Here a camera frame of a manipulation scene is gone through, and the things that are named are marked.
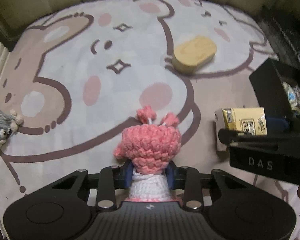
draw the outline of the pink cheek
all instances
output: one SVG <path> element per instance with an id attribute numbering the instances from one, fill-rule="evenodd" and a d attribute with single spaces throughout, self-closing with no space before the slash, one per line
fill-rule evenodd
<path id="1" fill-rule="evenodd" d="M 91 76 L 84 84 L 83 101 L 86 106 L 92 106 L 99 98 L 101 82 L 98 76 Z"/>
<path id="2" fill-rule="evenodd" d="M 109 13 L 104 13 L 100 15 L 98 19 L 98 24 L 101 27 L 109 25 L 110 22 L 111 22 L 111 15 Z"/>
<path id="3" fill-rule="evenodd" d="M 154 111 L 164 109 L 172 100 L 172 88 L 165 83 L 154 83 L 143 90 L 139 98 L 142 107 L 151 105 Z"/>
<path id="4" fill-rule="evenodd" d="M 143 3 L 139 5 L 140 9 L 146 13 L 160 13 L 160 8 L 154 3 Z"/>
<path id="5" fill-rule="evenodd" d="M 221 29 L 219 28 L 214 28 L 214 31 L 219 34 L 225 41 L 230 42 L 229 36 Z"/>
<path id="6" fill-rule="evenodd" d="M 189 0 L 178 0 L 182 5 L 191 7 L 191 3 Z"/>

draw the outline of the metal screw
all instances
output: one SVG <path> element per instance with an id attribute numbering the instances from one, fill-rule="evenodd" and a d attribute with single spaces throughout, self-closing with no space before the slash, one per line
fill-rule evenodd
<path id="1" fill-rule="evenodd" d="M 190 200 L 186 203 L 186 207 L 191 208 L 191 209 L 198 209 L 202 206 L 201 202 L 197 200 Z"/>
<path id="2" fill-rule="evenodd" d="M 111 200 L 101 200 L 98 202 L 98 207 L 108 209 L 111 208 L 114 203 Z"/>

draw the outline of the gray crocheted toy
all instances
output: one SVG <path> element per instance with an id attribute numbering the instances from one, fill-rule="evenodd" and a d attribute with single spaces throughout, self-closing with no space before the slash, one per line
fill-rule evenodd
<path id="1" fill-rule="evenodd" d="M 11 132 L 18 130 L 18 125 L 23 123 L 23 117 L 17 115 L 16 111 L 11 110 L 10 114 L 0 111 L 0 148 L 7 140 Z"/>

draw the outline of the blue gripper pad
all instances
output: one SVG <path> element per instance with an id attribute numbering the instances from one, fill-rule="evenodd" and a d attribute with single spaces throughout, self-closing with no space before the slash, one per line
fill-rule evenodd
<path id="1" fill-rule="evenodd" d="M 168 185 L 170 189 L 173 189 L 173 169 L 170 164 L 168 164 L 166 170 L 165 170 L 167 180 L 168 180 Z M 125 187 L 129 188 L 131 186 L 132 182 L 132 176 L 133 176 L 133 164 L 132 162 L 129 163 L 127 170 L 126 170 L 126 175 L 125 175 Z"/>
<path id="2" fill-rule="evenodd" d="M 284 118 L 266 117 L 268 132 L 288 132 L 290 122 Z"/>

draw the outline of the white crocheted body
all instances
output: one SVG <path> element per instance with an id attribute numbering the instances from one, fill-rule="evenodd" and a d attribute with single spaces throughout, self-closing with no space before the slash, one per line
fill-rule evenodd
<path id="1" fill-rule="evenodd" d="M 129 198 L 132 201 L 172 201 L 173 195 L 164 174 L 142 175 L 133 169 Z"/>

